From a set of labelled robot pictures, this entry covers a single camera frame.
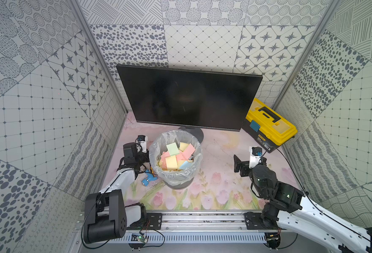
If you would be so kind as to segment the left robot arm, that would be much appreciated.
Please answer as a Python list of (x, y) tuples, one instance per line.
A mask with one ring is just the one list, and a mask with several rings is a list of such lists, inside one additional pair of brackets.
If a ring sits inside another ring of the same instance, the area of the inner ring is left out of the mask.
[(86, 248), (96, 242), (125, 236), (127, 227), (137, 223), (145, 216), (142, 204), (125, 206), (126, 190), (143, 174), (141, 167), (149, 162), (145, 141), (123, 145), (124, 157), (120, 160), (116, 176), (101, 191), (90, 194), (85, 200), (84, 222), (81, 229), (81, 242)]

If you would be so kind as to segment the pink sticky note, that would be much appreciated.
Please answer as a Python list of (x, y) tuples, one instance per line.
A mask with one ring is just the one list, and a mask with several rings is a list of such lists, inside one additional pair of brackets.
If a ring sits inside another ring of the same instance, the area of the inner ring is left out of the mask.
[(183, 157), (185, 158), (185, 160), (190, 160), (191, 159), (191, 156), (194, 154), (195, 152), (195, 147), (190, 143), (186, 148), (185, 150), (183, 151)]

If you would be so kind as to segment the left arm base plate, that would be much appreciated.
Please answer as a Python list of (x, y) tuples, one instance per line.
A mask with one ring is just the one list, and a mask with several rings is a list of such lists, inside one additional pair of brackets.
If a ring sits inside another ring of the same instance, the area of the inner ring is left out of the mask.
[(127, 230), (160, 230), (162, 226), (162, 219), (162, 213), (147, 213), (146, 215), (142, 215), (139, 221), (134, 222), (129, 227), (127, 227)]

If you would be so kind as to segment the green sticky note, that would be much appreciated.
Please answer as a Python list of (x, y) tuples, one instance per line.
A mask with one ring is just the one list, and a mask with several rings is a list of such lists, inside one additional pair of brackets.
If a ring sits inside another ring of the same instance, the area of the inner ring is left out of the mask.
[(175, 142), (167, 144), (167, 150), (170, 156), (176, 156), (180, 154), (180, 150)]

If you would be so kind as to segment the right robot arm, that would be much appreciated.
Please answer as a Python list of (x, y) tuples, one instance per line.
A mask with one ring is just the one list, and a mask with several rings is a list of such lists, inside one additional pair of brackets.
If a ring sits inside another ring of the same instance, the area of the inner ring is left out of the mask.
[(234, 156), (233, 160), (234, 172), (248, 177), (251, 192), (266, 200), (260, 215), (263, 227), (289, 230), (334, 253), (372, 253), (372, 227), (354, 225), (315, 203), (304, 191), (279, 181), (262, 156), (252, 156), (250, 161)]

